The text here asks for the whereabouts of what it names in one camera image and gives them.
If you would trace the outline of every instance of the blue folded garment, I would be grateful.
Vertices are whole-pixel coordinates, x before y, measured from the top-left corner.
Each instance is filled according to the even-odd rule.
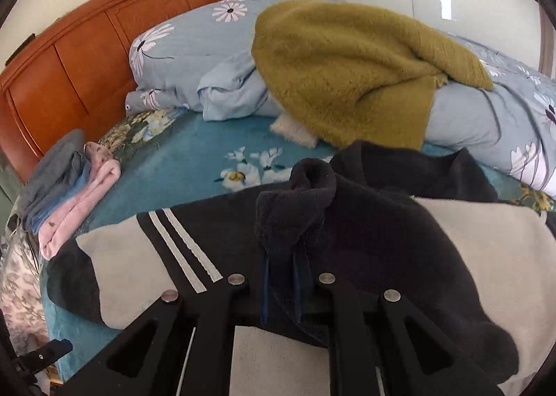
[[[48,217],[59,207],[62,203],[64,203],[70,197],[73,197],[77,192],[85,187],[87,181],[89,179],[89,173],[91,173],[91,163],[86,161],[83,164],[83,171],[77,178],[75,184],[69,188],[69,190],[60,198],[53,200],[50,204],[44,207],[41,211],[37,213],[36,216],[31,217],[31,230],[33,234],[37,234],[41,225],[44,224],[44,221],[48,219]]]

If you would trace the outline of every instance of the metal screw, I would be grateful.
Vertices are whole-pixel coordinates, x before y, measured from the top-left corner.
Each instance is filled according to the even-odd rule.
[[[232,274],[228,277],[228,283],[237,287],[238,285],[243,285],[245,282],[245,277],[241,274]]]
[[[171,304],[172,302],[177,301],[177,298],[180,296],[180,293],[178,293],[175,289],[167,289],[166,291],[164,291],[162,293],[162,295],[160,296],[160,298],[166,302],[167,304]]]
[[[336,281],[336,276],[334,274],[330,274],[329,272],[323,272],[319,275],[319,282],[325,285],[331,285]]]
[[[384,291],[384,298],[388,302],[398,302],[401,299],[401,294],[395,289],[389,289],[387,291]]]

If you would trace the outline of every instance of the triangular cutout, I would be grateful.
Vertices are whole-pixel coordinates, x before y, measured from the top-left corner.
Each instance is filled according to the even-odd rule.
[[[454,364],[450,354],[411,317],[406,317],[405,328],[417,354],[423,374],[430,376]]]
[[[137,377],[143,367],[157,327],[158,324],[155,321],[150,321],[143,326],[121,350],[108,359],[107,368],[127,377]]]

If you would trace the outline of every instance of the wooden headboard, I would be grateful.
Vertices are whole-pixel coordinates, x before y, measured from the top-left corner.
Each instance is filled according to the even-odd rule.
[[[90,0],[27,45],[0,74],[0,149],[21,180],[70,130],[96,141],[125,117],[135,37],[217,1]]]

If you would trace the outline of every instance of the green curtain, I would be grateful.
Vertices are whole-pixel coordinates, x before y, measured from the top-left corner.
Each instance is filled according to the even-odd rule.
[[[23,185],[16,172],[0,150],[0,235],[4,233],[4,225],[8,221],[9,213],[22,189]]]

